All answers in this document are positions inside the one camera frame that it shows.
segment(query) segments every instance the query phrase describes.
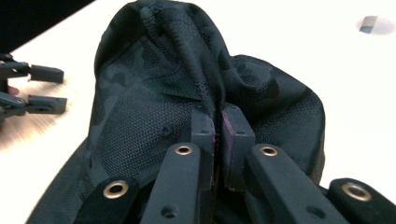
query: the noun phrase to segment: dark fabric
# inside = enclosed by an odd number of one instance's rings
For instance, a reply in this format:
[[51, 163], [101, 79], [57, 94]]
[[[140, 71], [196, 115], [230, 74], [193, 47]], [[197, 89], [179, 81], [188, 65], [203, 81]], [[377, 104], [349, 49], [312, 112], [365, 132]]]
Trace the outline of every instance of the dark fabric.
[[[94, 69], [87, 140], [49, 186], [29, 223], [70, 223], [94, 186], [109, 177], [131, 176], [146, 186], [166, 149], [189, 141], [196, 104], [217, 127], [225, 102], [238, 105], [257, 143], [282, 147], [314, 182], [321, 178], [319, 98], [267, 62], [230, 56], [216, 25], [198, 6], [155, 0], [126, 5], [105, 31]], [[227, 207], [233, 197], [240, 201], [239, 193], [219, 195], [216, 222], [249, 223], [246, 212]]]

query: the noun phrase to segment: black mesh fabric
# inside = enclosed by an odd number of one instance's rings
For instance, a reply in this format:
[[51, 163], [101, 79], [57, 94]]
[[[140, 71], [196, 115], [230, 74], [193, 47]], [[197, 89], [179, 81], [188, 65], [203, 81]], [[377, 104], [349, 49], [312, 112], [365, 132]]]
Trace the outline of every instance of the black mesh fabric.
[[[320, 180], [324, 111], [319, 98], [265, 61], [230, 56], [219, 30], [198, 6], [160, 0], [126, 5], [102, 36], [94, 71], [89, 135], [28, 223], [72, 222], [94, 187], [110, 177], [130, 176], [141, 187], [154, 181], [166, 150], [190, 141], [196, 104], [216, 130], [225, 102], [238, 105], [257, 143], [282, 147], [309, 177]], [[209, 207], [211, 195], [201, 202], [208, 210], [215, 209]], [[235, 212], [230, 205], [240, 202], [239, 193], [218, 195], [217, 223], [249, 223], [245, 207]]]

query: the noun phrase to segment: white table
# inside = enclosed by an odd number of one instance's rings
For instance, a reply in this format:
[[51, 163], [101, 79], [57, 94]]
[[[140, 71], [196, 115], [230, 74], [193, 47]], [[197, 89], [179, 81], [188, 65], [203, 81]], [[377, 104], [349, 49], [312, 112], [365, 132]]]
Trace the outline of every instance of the white table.
[[[219, 27], [232, 55], [268, 61], [321, 98], [327, 116], [322, 186], [352, 177], [396, 203], [396, 32], [358, 32], [365, 16], [394, 25], [390, 1], [192, 2]], [[27, 115], [0, 127], [0, 223], [24, 222], [86, 137], [96, 48], [126, 3], [98, 0], [12, 52], [17, 61], [65, 72], [62, 85], [11, 80], [21, 97], [67, 97], [68, 105], [61, 116]]]

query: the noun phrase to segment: black bag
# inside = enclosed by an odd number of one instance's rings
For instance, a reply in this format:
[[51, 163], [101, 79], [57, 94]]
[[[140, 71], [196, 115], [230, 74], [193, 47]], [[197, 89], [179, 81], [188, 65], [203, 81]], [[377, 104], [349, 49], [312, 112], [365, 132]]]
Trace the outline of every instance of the black bag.
[[[238, 105], [258, 144], [282, 147], [315, 183], [321, 178], [325, 117], [319, 98], [265, 61], [230, 56], [198, 6], [148, 0], [123, 7], [102, 37], [95, 75], [89, 135], [28, 223], [72, 222], [93, 189], [110, 177], [129, 176], [148, 186], [166, 149], [189, 141], [197, 104], [216, 127], [225, 102]], [[219, 188], [214, 220], [249, 223], [239, 200], [240, 193]]]

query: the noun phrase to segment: metal grommet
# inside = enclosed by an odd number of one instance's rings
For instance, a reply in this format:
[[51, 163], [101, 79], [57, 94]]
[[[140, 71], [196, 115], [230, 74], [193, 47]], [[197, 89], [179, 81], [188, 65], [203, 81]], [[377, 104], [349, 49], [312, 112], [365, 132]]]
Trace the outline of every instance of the metal grommet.
[[103, 195], [108, 199], [117, 199], [128, 191], [128, 184], [123, 180], [116, 180], [107, 185]]
[[260, 148], [260, 152], [265, 156], [276, 156], [277, 151], [273, 147], [262, 147]]
[[178, 155], [185, 156], [185, 155], [189, 155], [190, 153], [192, 153], [192, 148], [191, 148], [191, 147], [187, 147], [187, 146], [181, 146], [181, 147], [178, 147], [178, 148], [175, 150], [175, 152], [176, 152]]
[[342, 190], [347, 196], [362, 202], [368, 202], [373, 198], [369, 191], [351, 182], [344, 184]]

